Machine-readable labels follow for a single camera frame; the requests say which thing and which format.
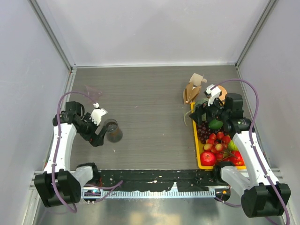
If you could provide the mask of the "round wooden dripper stand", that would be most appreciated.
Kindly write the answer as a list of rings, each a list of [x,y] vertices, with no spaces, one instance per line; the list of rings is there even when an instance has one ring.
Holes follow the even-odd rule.
[[[227,90],[221,85],[218,85],[217,87],[220,89],[220,94],[219,94],[218,98],[224,103],[225,102],[225,97],[226,97],[226,94],[227,94]]]

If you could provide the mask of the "glass coffee carafe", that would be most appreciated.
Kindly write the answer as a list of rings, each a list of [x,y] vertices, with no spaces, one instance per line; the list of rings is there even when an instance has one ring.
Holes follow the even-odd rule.
[[[105,121],[104,125],[107,127],[106,138],[112,143],[119,142],[123,137],[123,132],[119,128],[116,120],[108,119]]]

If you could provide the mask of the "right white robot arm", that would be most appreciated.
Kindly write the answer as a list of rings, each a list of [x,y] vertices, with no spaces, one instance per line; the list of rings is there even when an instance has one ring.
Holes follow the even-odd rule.
[[[291,195],[287,184],[280,183],[273,174],[257,142],[251,120],[243,116],[243,99],[240,94],[226,94],[224,102],[209,98],[194,105],[190,118],[197,125],[218,120],[237,146],[245,163],[248,176],[231,163],[221,163],[212,173],[213,181],[229,184],[241,197],[241,206],[249,218],[281,216]]]

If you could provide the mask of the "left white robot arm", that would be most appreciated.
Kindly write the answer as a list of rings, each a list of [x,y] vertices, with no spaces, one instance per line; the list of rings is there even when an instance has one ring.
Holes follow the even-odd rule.
[[[108,126],[103,125],[99,134],[96,134],[96,130],[107,110],[98,103],[94,107],[88,113],[81,103],[66,102],[65,109],[52,120],[54,137],[50,156],[43,173],[34,178],[35,188],[48,208],[78,203],[84,185],[94,187],[100,182],[95,163],[80,164],[75,172],[70,171],[71,151],[77,134],[93,147],[104,144]]]

